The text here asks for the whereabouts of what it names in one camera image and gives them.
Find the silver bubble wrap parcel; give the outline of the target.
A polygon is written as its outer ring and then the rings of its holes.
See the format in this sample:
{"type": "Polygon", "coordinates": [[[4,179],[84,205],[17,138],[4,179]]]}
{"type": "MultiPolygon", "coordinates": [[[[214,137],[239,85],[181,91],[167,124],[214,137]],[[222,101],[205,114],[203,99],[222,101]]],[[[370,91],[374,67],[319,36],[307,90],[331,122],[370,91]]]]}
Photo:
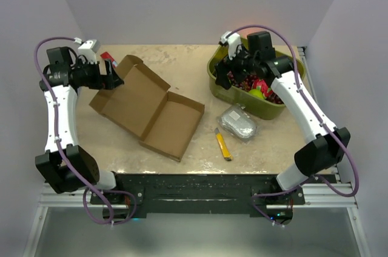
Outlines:
{"type": "Polygon", "coordinates": [[[258,124],[239,104],[231,105],[218,117],[218,124],[242,142],[251,141],[258,133],[258,124]]]}

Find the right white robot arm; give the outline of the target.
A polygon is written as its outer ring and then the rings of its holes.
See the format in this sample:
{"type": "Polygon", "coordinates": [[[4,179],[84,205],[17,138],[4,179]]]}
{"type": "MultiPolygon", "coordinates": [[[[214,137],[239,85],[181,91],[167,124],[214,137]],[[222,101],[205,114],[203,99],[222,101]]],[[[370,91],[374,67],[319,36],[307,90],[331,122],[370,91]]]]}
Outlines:
{"type": "Polygon", "coordinates": [[[282,100],[299,125],[305,146],[294,155],[294,163],[276,176],[270,197],[284,204],[292,196],[291,189],[314,174],[341,162],[350,141],[345,127],[338,128],[319,108],[305,89],[294,57],[277,55],[269,32],[251,33],[244,46],[236,32],[225,32],[219,40],[227,48],[224,59],[215,64],[216,84],[231,88],[228,74],[242,81],[255,73],[282,100]]]}

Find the yellow utility knife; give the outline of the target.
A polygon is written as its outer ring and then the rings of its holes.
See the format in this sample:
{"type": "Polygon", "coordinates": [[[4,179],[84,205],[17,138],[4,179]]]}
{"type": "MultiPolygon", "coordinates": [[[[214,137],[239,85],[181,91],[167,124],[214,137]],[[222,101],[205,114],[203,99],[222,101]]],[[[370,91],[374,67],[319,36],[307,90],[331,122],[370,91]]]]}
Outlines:
{"type": "Polygon", "coordinates": [[[222,153],[222,157],[226,160],[226,161],[232,161],[233,160],[233,156],[232,154],[229,152],[227,146],[226,146],[226,143],[224,141],[224,138],[219,130],[219,128],[216,128],[215,129],[215,136],[216,136],[216,140],[218,142],[218,145],[220,147],[220,150],[221,150],[221,153],[222,153]]]}

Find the brown cardboard express box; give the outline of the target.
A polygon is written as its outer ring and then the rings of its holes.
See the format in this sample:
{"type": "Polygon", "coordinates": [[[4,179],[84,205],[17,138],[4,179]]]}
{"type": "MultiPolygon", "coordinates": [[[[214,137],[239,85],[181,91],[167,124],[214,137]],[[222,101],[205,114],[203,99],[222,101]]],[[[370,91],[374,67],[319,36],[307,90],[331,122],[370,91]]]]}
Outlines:
{"type": "Polygon", "coordinates": [[[181,161],[205,112],[204,104],[170,91],[170,84],[136,56],[115,68],[124,84],[100,90],[94,111],[138,138],[143,147],[181,161]]]}

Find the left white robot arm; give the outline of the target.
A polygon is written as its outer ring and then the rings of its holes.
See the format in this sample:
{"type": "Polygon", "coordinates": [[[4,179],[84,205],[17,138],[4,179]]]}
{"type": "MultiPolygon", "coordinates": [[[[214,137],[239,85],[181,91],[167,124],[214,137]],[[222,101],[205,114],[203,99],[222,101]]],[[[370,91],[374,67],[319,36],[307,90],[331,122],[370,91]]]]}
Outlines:
{"type": "Polygon", "coordinates": [[[35,165],[56,193],[73,192],[85,187],[82,178],[112,204],[125,198],[125,188],[116,183],[113,172],[99,169],[95,159],[78,141],[76,105],[80,89],[114,90],[124,81],[115,72],[112,61],[104,61],[106,73],[99,68],[97,40],[80,42],[77,51],[70,47],[47,50],[49,64],[39,83],[48,110],[48,135],[44,154],[35,158],[35,165]]]}

